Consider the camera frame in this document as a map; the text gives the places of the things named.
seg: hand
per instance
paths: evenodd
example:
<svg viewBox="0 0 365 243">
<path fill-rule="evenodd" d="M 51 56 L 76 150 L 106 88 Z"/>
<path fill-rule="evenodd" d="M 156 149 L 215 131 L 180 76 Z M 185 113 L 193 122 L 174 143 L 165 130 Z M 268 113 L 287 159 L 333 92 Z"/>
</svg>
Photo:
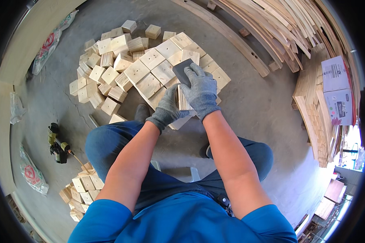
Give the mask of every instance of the hand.
<svg viewBox="0 0 365 243">
<path fill-rule="evenodd" d="M 185 67 L 184 72 L 191 82 L 191 87 L 181 84 L 181 90 L 188 103 L 196 110 L 200 121 L 203 122 L 206 115 L 220 110 L 215 101 L 216 80 L 212 74 L 207 73 L 195 63 L 191 63 L 190 67 Z"/>
<path fill-rule="evenodd" d="M 166 90 L 164 96 L 158 103 L 156 111 L 151 117 L 146 119 L 154 123 L 161 133 L 170 123 L 189 115 L 188 110 L 179 110 L 177 108 L 175 94 L 178 85 L 180 84 L 174 84 Z"/>
</svg>

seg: stack of lumber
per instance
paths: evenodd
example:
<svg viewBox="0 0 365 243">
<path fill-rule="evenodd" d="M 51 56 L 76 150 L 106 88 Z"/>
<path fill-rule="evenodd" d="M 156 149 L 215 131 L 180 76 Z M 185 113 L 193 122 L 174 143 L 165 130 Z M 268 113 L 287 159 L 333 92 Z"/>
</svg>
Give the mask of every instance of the stack of lumber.
<svg viewBox="0 0 365 243">
<path fill-rule="evenodd" d="M 87 41 L 85 54 L 80 56 L 78 79 L 69 85 L 70 94 L 78 96 L 79 102 L 90 101 L 95 109 L 112 116 L 110 123 L 126 120 L 117 115 L 117 111 L 133 86 L 149 106 L 156 109 L 166 89 L 179 83 L 173 66 L 186 59 L 191 58 L 214 75 L 218 81 L 217 93 L 231 80 L 184 32 L 164 32 L 163 42 L 149 49 L 149 38 L 157 39 L 161 27 L 150 25 L 145 31 L 146 37 L 132 39 L 135 29 L 135 21 L 127 20 L 121 27 L 103 33 L 99 41 Z M 171 129 L 180 129 L 195 115 L 182 92 L 176 100 L 181 110 L 191 112 L 170 124 Z"/>
<path fill-rule="evenodd" d="M 171 1 L 209 23 L 245 55 L 238 39 L 241 37 L 226 33 L 224 23 L 209 11 L 190 0 Z M 240 30 L 242 36 L 251 34 L 263 45 L 273 58 L 273 62 L 269 64 L 272 71 L 282 68 L 284 61 L 292 72 L 303 70 L 304 66 L 297 55 L 299 49 L 310 58 L 309 50 L 318 44 L 324 44 L 331 58 L 341 55 L 350 73 L 358 114 L 360 84 L 351 48 L 321 0 L 209 0 L 207 8 L 215 10 L 216 6 L 243 25 L 244 28 Z M 259 60 L 254 52 L 251 52 L 251 56 Z M 246 58 L 263 77 L 267 75 L 266 65 L 254 63 L 248 56 Z"/>
<path fill-rule="evenodd" d="M 73 178 L 72 182 L 59 192 L 63 201 L 70 207 L 70 216 L 77 222 L 83 218 L 89 205 L 104 187 L 104 183 L 90 162 L 81 168 L 83 171 L 78 173 L 78 176 Z"/>
<path fill-rule="evenodd" d="M 311 49 L 311 59 L 302 58 L 304 70 L 297 79 L 292 97 L 303 117 L 314 158 L 320 167 L 327 167 L 332 149 L 333 126 L 323 95 L 321 61 L 330 58 L 324 44 Z"/>
</svg>

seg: person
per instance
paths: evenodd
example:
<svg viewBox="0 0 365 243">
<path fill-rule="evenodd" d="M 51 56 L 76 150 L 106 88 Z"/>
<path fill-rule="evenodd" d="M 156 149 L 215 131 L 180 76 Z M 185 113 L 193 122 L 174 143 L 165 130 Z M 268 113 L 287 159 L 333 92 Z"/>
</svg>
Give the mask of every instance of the person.
<svg viewBox="0 0 365 243">
<path fill-rule="evenodd" d="M 203 180 L 181 182 L 150 163 L 165 127 L 187 115 L 167 89 L 152 116 L 139 105 L 135 119 L 92 130 L 85 150 L 105 182 L 73 230 L 69 242 L 297 242 L 262 181 L 273 164 L 264 143 L 238 138 L 216 104 L 216 80 L 198 65 L 185 68 L 191 87 L 182 91 L 209 140 L 202 149 L 217 170 Z M 216 200 L 229 199 L 234 216 Z"/>
</svg>

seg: concrete floor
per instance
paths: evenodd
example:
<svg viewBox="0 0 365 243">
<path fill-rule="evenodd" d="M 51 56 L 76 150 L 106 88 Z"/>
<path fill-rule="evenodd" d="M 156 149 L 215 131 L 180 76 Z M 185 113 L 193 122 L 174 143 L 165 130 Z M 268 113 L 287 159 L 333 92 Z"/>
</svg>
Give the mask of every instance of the concrete floor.
<svg viewBox="0 0 365 243">
<path fill-rule="evenodd" d="M 290 105 L 297 74 L 293 74 L 287 65 L 262 78 L 224 36 L 168 0 L 88 0 L 78 9 L 74 22 L 63 32 L 42 72 L 25 85 L 15 87 L 27 109 L 23 119 L 11 129 L 16 193 L 49 239 L 67 241 L 77 224 L 69 216 L 69 206 L 58 192 L 71 182 L 81 167 L 72 157 L 68 158 L 67 164 L 54 162 L 49 153 L 47 127 L 52 122 L 58 123 L 61 138 L 82 161 L 88 161 L 84 144 L 87 134 L 94 128 L 88 114 L 93 114 L 101 125 L 107 124 L 110 117 L 94 110 L 90 103 L 79 103 L 76 96 L 69 94 L 69 83 L 77 78 L 78 58 L 83 53 L 84 42 L 99 39 L 102 33 L 121 26 L 126 19 L 138 23 L 133 38 L 144 36 L 149 24 L 161 26 L 163 31 L 184 31 L 214 58 L 231 78 L 219 94 L 224 117 L 238 136 L 267 143 L 273 149 L 274 166 L 262 182 L 269 197 L 292 226 L 296 226 L 304 214 L 315 211 L 333 168 L 319 168 L 307 146 L 308 136 L 301 129 L 301 115 Z M 262 58 L 268 62 L 270 57 L 262 51 L 262 46 L 254 38 L 249 37 L 249 40 L 255 50 L 264 53 Z M 161 41 L 162 35 L 157 40 L 150 40 L 149 46 L 156 46 Z M 136 105 L 141 102 L 137 91 L 129 90 L 118 114 L 133 119 Z M 212 160 L 199 157 L 199 149 L 206 142 L 202 124 L 192 118 L 178 131 L 166 129 L 157 142 L 153 159 L 160 162 L 162 169 L 196 167 L 204 178 L 215 170 Z M 24 144 L 50 186 L 46 197 L 34 191 L 20 173 L 20 143 Z"/>
</svg>

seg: blue t-shirt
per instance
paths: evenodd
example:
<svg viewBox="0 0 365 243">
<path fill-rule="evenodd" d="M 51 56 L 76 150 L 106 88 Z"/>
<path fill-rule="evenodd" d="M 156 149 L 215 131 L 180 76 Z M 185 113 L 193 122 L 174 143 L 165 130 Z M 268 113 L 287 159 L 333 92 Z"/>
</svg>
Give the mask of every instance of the blue t-shirt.
<svg viewBox="0 0 365 243">
<path fill-rule="evenodd" d="M 230 217 L 211 198 L 183 192 L 157 202 L 135 217 L 121 203 L 93 202 L 69 238 L 82 242 L 297 242 L 277 206 L 266 205 L 242 220 Z"/>
</svg>

